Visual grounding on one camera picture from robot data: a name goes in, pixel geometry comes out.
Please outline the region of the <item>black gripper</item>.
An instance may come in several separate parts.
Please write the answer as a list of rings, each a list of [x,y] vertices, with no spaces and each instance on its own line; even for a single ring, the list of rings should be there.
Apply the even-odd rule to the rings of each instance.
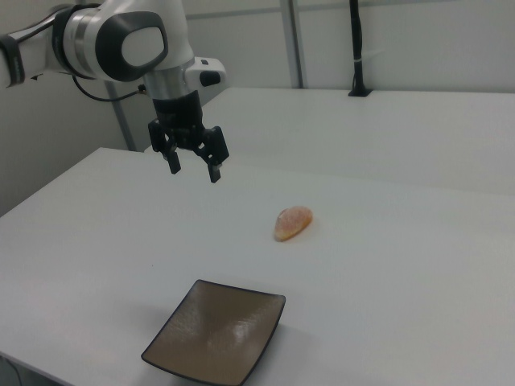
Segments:
[[[194,91],[173,100],[153,99],[153,105],[157,119],[148,124],[153,151],[163,156],[175,175],[181,170],[177,146],[193,150],[206,162],[211,183],[216,183],[229,150],[221,127],[204,128],[199,93]]]

